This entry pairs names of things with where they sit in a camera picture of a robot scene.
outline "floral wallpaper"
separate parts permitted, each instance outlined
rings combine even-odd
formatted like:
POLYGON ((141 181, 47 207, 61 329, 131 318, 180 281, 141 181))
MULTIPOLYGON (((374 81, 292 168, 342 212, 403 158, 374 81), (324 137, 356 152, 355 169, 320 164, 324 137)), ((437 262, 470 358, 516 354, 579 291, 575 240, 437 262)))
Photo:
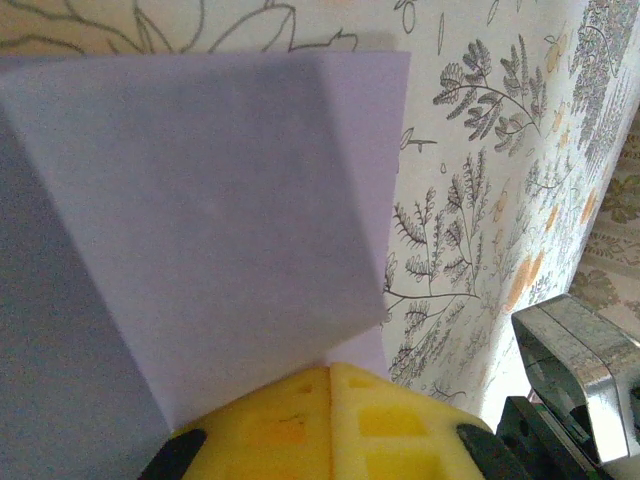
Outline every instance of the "floral wallpaper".
POLYGON ((495 425, 528 391, 510 313, 566 291, 603 197, 613 223, 638 221, 640 172, 604 195, 637 108, 637 17, 635 0, 0 0, 0 53, 411 51, 389 372, 495 425))
POLYGON ((578 266, 571 293, 640 340, 640 113, 578 266))

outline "metal object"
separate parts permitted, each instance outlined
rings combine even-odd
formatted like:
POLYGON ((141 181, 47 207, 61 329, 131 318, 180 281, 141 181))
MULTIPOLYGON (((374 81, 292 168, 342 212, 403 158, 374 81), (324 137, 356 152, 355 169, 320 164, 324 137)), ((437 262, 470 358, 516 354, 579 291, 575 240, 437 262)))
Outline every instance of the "metal object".
POLYGON ((514 313, 513 327, 533 389, 574 444, 595 465, 639 454, 640 345, 570 295, 514 313))

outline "patterned fabric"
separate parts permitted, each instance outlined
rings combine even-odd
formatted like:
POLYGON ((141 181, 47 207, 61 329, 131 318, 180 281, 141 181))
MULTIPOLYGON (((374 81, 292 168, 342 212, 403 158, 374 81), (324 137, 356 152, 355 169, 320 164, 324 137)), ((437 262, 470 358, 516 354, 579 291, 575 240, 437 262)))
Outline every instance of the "patterned fabric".
POLYGON ((640 340, 640 112, 620 153, 571 292, 640 340))
MULTIPOLYGON (((395 382, 495 425, 528 392, 509 315, 568 288, 637 108, 637 17, 636 0, 0 0, 0 51, 411 51, 385 353, 395 382)), ((638 173, 616 173, 617 227, 637 227, 638 173)), ((589 258, 634 267, 632 237, 596 232, 589 258)))

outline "yellow sponge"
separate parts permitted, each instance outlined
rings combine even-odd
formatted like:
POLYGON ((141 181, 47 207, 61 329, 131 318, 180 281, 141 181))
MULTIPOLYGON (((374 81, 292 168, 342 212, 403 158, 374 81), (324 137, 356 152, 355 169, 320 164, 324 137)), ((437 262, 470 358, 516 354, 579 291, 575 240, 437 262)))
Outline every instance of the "yellow sponge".
POLYGON ((314 368, 195 421, 184 480, 482 480, 456 434, 478 418, 347 364, 314 368))

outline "wallpaper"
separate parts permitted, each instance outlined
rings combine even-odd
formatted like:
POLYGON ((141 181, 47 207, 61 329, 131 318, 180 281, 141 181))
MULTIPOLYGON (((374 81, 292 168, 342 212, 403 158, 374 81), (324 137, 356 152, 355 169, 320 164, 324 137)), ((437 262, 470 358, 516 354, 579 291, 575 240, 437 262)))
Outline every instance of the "wallpaper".
POLYGON ((627 135, 570 291, 640 340, 640 113, 627 135))
POLYGON ((411 51, 385 354, 395 382, 495 425, 528 391, 509 314, 567 290, 637 108, 637 17, 635 0, 0 0, 0 51, 411 51))

